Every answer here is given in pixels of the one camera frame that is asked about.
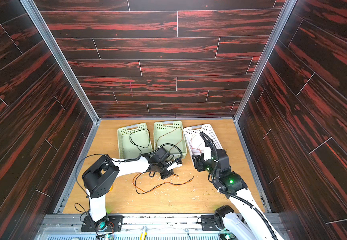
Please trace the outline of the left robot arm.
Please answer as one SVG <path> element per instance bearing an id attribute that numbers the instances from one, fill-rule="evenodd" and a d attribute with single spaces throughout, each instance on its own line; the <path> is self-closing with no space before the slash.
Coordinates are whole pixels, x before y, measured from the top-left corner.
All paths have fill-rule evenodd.
<path id="1" fill-rule="evenodd" d="M 159 173 L 164 180 L 174 174 L 173 169 L 182 166 L 182 158 L 182 151 L 172 144 L 163 144 L 149 153 L 139 153 L 133 159 L 101 155 L 82 175 L 90 205 L 88 214 L 93 223 L 105 221 L 106 194 L 116 178 L 134 173 Z"/>

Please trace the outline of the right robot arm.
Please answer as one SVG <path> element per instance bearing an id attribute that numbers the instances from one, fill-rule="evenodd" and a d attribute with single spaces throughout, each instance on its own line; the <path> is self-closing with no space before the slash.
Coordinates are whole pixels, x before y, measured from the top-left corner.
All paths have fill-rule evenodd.
<path id="1" fill-rule="evenodd" d="M 237 240 L 282 240 L 283 237 L 256 204 L 245 181 L 231 170 L 226 151 L 218 149 L 206 133 L 200 132 L 199 136 L 205 149 L 200 155 L 192 155 L 195 169 L 207 171 L 208 181 L 242 216 L 240 219 L 229 205 L 222 206 L 214 211 L 216 227 L 230 232 Z"/>

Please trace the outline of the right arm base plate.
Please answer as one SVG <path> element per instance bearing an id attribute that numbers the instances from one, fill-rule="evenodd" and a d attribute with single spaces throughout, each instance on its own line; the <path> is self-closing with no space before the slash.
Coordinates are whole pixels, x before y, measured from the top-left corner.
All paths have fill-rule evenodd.
<path id="1" fill-rule="evenodd" d="M 220 228 L 216 225 L 214 215 L 201 215 L 200 224 L 204 232 L 220 231 Z"/>

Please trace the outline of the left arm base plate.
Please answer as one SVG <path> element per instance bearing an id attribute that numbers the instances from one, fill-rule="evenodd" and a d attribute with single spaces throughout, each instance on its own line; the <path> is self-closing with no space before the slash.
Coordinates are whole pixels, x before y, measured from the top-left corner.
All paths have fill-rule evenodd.
<path id="1" fill-rule="evenodd" d="M 107 215 L 99 221 L 92 220 L 90 215 L 84 218 L 81 232 L 120 232 L 123 225 L 124 217 L 121 215 Z"/>

